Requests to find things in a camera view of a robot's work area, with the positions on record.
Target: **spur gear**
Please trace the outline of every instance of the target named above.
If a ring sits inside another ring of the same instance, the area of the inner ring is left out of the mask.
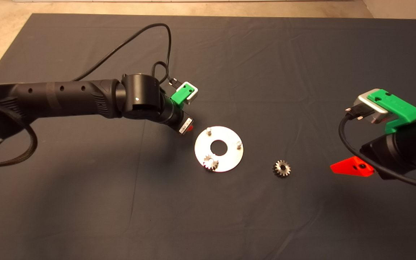
[[[203,159],[203,166],[208,171],[214,171],[218,167],[218,161],[215,160],[211,155],[207,155]]]
[[[290,175],[292,168],[290,168],[290,165],[286,161],[280,160],[274,164],[272,170],[276,176],[284,178]]]

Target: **circular metal plate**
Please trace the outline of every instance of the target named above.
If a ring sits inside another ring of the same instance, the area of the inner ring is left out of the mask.
[[[212,126],[211,135],[207,129],[198,135],[195,141],[195,156],[198,162],[203,166],[205,156],[211,155],[218,161],[218,167],[214,172],[222,173],[235,168],[243,156],[243,143],[240,137],[232,130],[224,126]],[[215,140],[221,140],[227,145],[227,152],[218,156],[211,151],[211,144]]]

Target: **black cable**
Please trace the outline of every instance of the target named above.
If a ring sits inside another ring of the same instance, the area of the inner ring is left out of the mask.
[[[8,108],[5,108],[3,106],[0,105],[0,113],[6,115],[8,118],[10,118],[13,122],[15,122],[17,125],[20,125],[21,127],[23,127],[23,129],[27,130],[28,134],[30,135],[30,146],[28,147],[28,149],[22,153],[21,155],[17,156],[16,158],[7,160],[7,161],[1,161],[0,162],[0,167],[1,166],[10,166],[10,165],[14,165],[14,164],[18,164],[21,163],[22,161],[27,160],[28,158],[30,158],[30,156],[33,155],[33,153],[36,150],[36,147],[38,146],[38,138],[36,138],[36,134],[33,131],[33,129],[30,127],[30,125],[26,124],[22,118],[20,117],[20,115]]]
[[[406,177],[404,175],[401,175],[399,173],[396,173],[395,171],[388,169],[380,164],[378,164],[376,161],[368,158],[367,156],[363,155],[362,153],[360,153],[359,151],[357,151],[354,147],[352,147],[348,140],[346,139],[346,135],[345,135],[345,125],[346,122],[348,122],[348,120],[351,118],[352,116],[350,114],[346,114],[345,117],[343,117],[343,119],[340,122],[340,126],[338,127],[338,133],[340,134],[340,139],[343,142],[343,144],[345,145],[345,147],[355,156],[361,158],[363,161],[365,161],[366,163],[368,163],[369,165],[371,165],[373,168],[377,169],[378,171],[381,171],[383,173],[388,174],[389,176],[398,179],[399,181],[403,181],[405,183],[411,184],[413,186],[416,186],[416,179],[412,179],[409,177]]]
[[[134,33],[131,37],[129,37],[128,39],[123,41],[119,46],[117,46],[117,48],[113,49],[111,52],[109,52],[109,54],[105,55],[102,59],[100,59],[96,64],[94,64],[86,72],[84,72],[80,76],[72,79],[72,81],[82,80],[83,78],[85,78],[86,76],[91,74],[91,72],[95,71],[100,65],[102,65],[107,59],[109,59],[115,52],[117,52],[119,49],[121,49],[123,46],[125,46],[130,41],[134,40],[141,33],[143,33],[144,31],[146,31],[150,28],[159,27],[159,26],[163,26],[168,31],[168,53],[166,55],[166,68],[167,68],[167,70],[169,70],[168,68],[170,66],[170,53],[171,53],[171,30],[170,30],[169,26],[165,23],[152,23],[151,25],[147,25],[146,27],[144,27],[144,28],[140,29],[139,31],[137,31],[136,33]]]
[[[157,61],[156,63],[153,64],[152,66],[152,77],[155,77],[155,68],[157,67],[157,65],[161,65],[165,68],[165,77],[163,77],[163,79],[160,79],[160,81],[158,82],[159,84],[162,84],[163,82],[165,82],[165,80],[169,77],[169,68],[168,65],[165,64],[163,61]]]

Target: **green bracket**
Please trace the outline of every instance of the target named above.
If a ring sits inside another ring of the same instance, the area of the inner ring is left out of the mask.
[[[386,123],[386,134],[395,133],[401,125],[407,125],[416,120],[416,107],[384,89],[369,94],[367,98],[398,116],[396,120]]]
[[[171,99],[180,107],[184,106],[183,102],[187,99],[195,89],[190,84],[184,84],[171,96]]]

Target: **black fabric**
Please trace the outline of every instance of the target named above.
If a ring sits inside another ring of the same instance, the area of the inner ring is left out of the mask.
[[[351,155],[337,127],[357,95],[384,88],[416,106],[416,20],[35,14],[0,61],[0,82],[67,81],[157,22],[173,33],[170,75],[200,89],[185,108],[194,130],[36,120],[36,153],[0,168],[0,259],[416,259],[416,188],[329,168]],[[86,79],[149,74],[165,58],[164,30]],[[213,125],[243,141],[232,171],[210,174],[195,159]],[[348,125],[357,147],[382,134]],[[27,145],[24,133],[6,140],[0,160]],[[286,179],[271,171],[280,159]]]

